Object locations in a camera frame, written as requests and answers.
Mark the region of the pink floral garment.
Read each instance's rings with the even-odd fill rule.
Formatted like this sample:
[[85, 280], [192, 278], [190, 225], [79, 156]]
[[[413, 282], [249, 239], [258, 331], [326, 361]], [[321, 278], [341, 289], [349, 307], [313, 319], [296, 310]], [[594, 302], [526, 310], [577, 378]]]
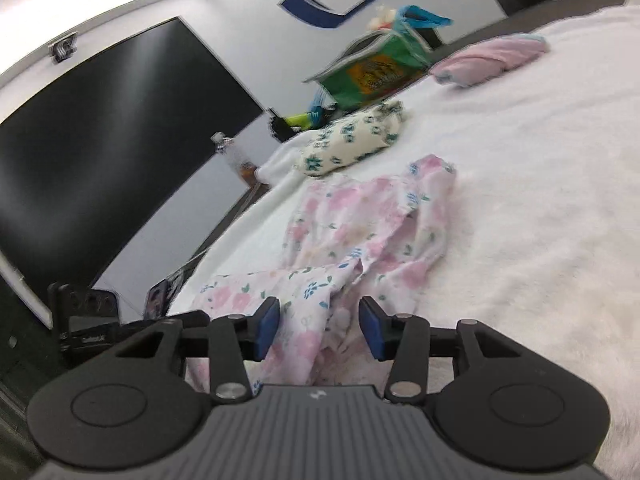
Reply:
[[247, 363], [250, 386], [372, 382], [385, 370], [364, 353], [358, 301], [412, 313], [428, 271], [447, 246], [454, 167], [435, 155], [403, 174], [358, 182], [314, 181], [288, 222], [273, 270], [212, 275], [191, 302], [211, 318], [250, 315], [269, 296], [280, 325], [262, 362]]

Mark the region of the green zipper storage bag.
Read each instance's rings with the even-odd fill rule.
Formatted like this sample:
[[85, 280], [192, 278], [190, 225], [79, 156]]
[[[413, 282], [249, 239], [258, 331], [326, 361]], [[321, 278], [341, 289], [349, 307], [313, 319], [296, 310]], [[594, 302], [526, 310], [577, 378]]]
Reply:
[[381, 6], [374, 27], [308, 80], [318, 84], [340, 110], [358, 110], [426, 73], [434, 64], [434, 48], [422, 32], [451, 24], [451, 18], [420, 6], [398, 10]]

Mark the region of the white fluffy blanket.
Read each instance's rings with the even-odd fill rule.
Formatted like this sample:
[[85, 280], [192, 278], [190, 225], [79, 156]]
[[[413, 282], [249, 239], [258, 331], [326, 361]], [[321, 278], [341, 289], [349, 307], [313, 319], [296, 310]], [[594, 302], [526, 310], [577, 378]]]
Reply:
[[273, 270], [308, 185], [406, 172], [435, 155], [454, 167], [446, 252], [412, 313], [436, 326], [475, 318], [605, 397], [597, 457], [639, 474], [639, 7], [626, 2], [538, 32], [550, 51], [472, 88], [424, 79], [393, 99], [407, 119], [390, 148], [320, 178], [294, 168], [213, 244], [172, 302], [212, 275]]

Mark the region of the clear plastic bottle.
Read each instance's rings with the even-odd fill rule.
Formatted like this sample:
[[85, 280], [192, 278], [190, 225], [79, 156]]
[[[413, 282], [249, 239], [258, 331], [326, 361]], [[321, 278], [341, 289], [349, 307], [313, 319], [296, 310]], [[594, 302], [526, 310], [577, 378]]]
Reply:
[[254, 165], [242, 151], [242, 148], [235, 143], [235, 140], [228, 138], [221, 131], [214, 133], [210, 140], [216, 148], [216, 153], [221, 155], [228, 166], [247, 184], [253, 179]]

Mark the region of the cream teal floral folded cloth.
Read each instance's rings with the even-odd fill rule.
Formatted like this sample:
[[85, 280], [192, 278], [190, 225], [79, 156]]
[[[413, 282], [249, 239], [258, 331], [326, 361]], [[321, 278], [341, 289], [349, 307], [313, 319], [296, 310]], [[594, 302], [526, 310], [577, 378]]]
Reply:
[[308, 177], [323, 177], [390, 148], [407, 119], [401, 101], [386, 101], [358, 110], [317, 130], [300, 151], [294, 168]]

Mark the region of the yellow-green black object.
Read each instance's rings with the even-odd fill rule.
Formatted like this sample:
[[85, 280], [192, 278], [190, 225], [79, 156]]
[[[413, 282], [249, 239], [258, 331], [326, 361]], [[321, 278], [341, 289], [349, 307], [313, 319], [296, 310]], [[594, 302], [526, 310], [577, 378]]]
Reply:
[[324, 97], [315, 98], [310, 109], [303, 114], [284, 117], [269, 107], [269, 128], [272, 136], [280, 143], [294, 138], [299, 133], [308, 130], [317, 130], [326, 126], [338, 112], [335, 103], [324, 105]]

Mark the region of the pink folded cloth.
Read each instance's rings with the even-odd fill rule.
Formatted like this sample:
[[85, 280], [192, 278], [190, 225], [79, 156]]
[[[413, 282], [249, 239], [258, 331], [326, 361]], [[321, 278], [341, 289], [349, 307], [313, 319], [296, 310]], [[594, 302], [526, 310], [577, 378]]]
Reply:
[[469, 88], [517, 70], [550, 51], [544, 37], [513, 34], [470, 44], [434, 64], [428, 73], [439, 84]]

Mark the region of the large black wall screen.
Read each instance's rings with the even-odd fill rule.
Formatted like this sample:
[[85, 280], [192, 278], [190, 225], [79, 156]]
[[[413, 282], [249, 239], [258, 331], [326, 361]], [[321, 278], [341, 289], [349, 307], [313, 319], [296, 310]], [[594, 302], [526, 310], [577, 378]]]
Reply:
[[93, 282], [260, 114], [178, 18], [88, 58], [2, 122], [2, 254], [35, 290]]

